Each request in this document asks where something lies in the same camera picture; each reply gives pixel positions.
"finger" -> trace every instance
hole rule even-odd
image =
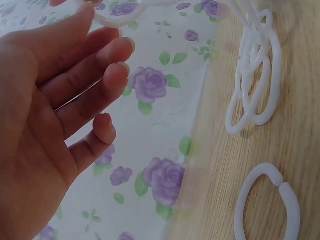
[[[84,43],[70,52],[62,54],[52,61],[46,62],[39,70],[37,85],[39,86],[48,79],[52,79],[53,77],[68,71],[83,59],[101,50],[114,39],[121,37],[121,35],[121,30],[116,28],[103,27],[91,32]]]
[[[100,114],[93,121],[93,130],[69,147],[76,162],[78,175],[87,169],[116,139],[116,130],[109,114]]]
[[[1,41],[30,50],[41,65],[82,43],[86,39],[94,15],[93,4],[86,2],[79,8],[79,12],[71,17],[33,30],[9,33]]]
[[[41,92],[56,110],[99,81],[109,65],[128,60],[133,48],[128,38],[117,38],[98,53],[46,83]]]
[[[56,7],[56,6],[63,4],[66,1],[67,0],[50,0],[50,6]],[[103,0],[90,0],[90,2],[93,2],[93,4],[95,4],[95,5],[102,3],[102,1]]]
[[[123,93],[129,76],[125,63],[111,64],[101,81],[56,111],[68,139]]]

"white plastic hook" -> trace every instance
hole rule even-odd
[[[147,0],[139,0],[136,9],[129,15],[122,16],[119,19],[110,19],[100,14],[95,14],[94,20],[107,28],[121,28],[136,21],[141,14],[149,7],[166,7],[178,3],[180,0],[153,0],[150,3]],[[74,0],[75,7],[78,9],[85,0]]]
[[[272,12],[268,9],[259,12],[257,6],[252,5],[248,0],[239,1],[242,2],[247,11],[246,16],[240,10],[236,0],[229,0],[229,5],[244,25],[239,48],[239,60],[235,73],[235,90],[225,120],[226,130],[232,135],[242,131],[249,121],[253,121],[257,126],[261,126],[271,119],[277,108],[280,96],[282,72],[282,50],[278,35],[273,29]],[[272,68],[268,56],[269,47],[272,48]],[[255,72],[261,64],[263,69],[260,81],[250,100],[249,90],[253,84]],[[262,114],[256,115],[259,101],[270,77],[271,87],[267,106]],[[233,125],[233,114],[237,100],[239,99],[243,103],[244,115],[236,125]]]
[[[236,240],[246,240],[244,231],[244,211],[249,192],[256,182],[262,176],[267,175],[273,185],[279,187],[280,196],[284,202],[287,215],[286,231],[284,240],[297,240],[300,230],[300,206],[297,196],[289,183],[283,183],[283,176],[279,170],[270,163],[262,163],[256,166],[244,181],[234,214],[234,233]]]

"hand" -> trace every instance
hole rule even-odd
[[[50,2],[50,6],[51,7],[56,7],[59,6],[61,4],[63,4],[64,2],[66,2],[67,0],[49,0]],[[90,2],[92,2],[93,4],[97,5],[102,3],[103,0],[90,0]]]
[[[81,10],[0,38],[1,240],[35,237],[116,137],[110,115],[100,113],[127,85],[122,62],[134,42],[117,29],[87,36],[94,8]],[[68,148],[65,140],[92,119],[93,130]]]

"purple flower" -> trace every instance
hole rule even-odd
[[[155,157],[142,172],[144,183],[152,188],[154,200],[166,207],[175,205],[185,169],[168,158]]]
[[[131,233],[125,231],[119,236],[118,240],[136,240],[136,239]]]
[[[53,240],[56,235],[56,231],[49,225],[39,233],[40,240]]]
[[[25,17],[24,19],[21,20],[20,25],[24,25],[27,21],[27,18]]]
[[[16,9],[16,6],[17,6],[17,4],[6,8],[2,13],[2,17],[4,18],[4,17],[8,16],[9,14],[13,13],[13,11]]]
[[[191,6],[191,3],[180,3],[176,6],[176,9],[177,10],[184,10],[184,9],[187,9],[187,8],[190,8]]]
[[[195,30],[188,30],[184,34],[184,38],[190,42],[199,42],[199,34]]]
[[[230,15],[230,10],[227,5],[213,0],[202,0],[200,8],[204,10],[209,17],[219,20],[225,19]]]
[[[153,104],[157,98],[167,95],[168,81],[161,71],[151,67],[138,67],[129,77],[129,86],[135,89],[136,98],[145,104]]]
[[[110,15],[112,16],[125,16],[131,14],[136,8],[138,7],[138,4],[135,4],[134,2],[125,2],[118,6],[115,6],[112,10]]]
[[[100,3],[98,6],[96,6],[97,10],[105,10],[106,9],[106,5],[104,3]]]
[[[131,178],[133,172],[131,168],[124,169],[123,166],[118,167],[110,176],[110,181],[113,186],[119,186],[126,183]]]
[[[115,154],[116,149],[112,144],[108,149],[95,161],[97,165],[109,165],[112,161],[112,155]]]
[[[40,19],[39,24],[42,25],[47,21],[47,17],[44,16],[43,18]]]

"wood grain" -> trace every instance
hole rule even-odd
[[[212,59],[195,124],[178,209],[169,240],[234,240],[238,195],[250,171],[272,163],[291,184],[301,209],[299,240],[320,240],[320,1],[259,0],[273,11],[282,53],[281,97],[273,118],[250,124],[236,136],[225,117],[235,87],[243,26],[234,16],[218,24],[220,51]],[[261,101],[261,111],[268,92]],[[238,104],[234,121],[243,114]],[[267,177],[253,186],[246,204],[247,240],[282,240],[286,209]]]

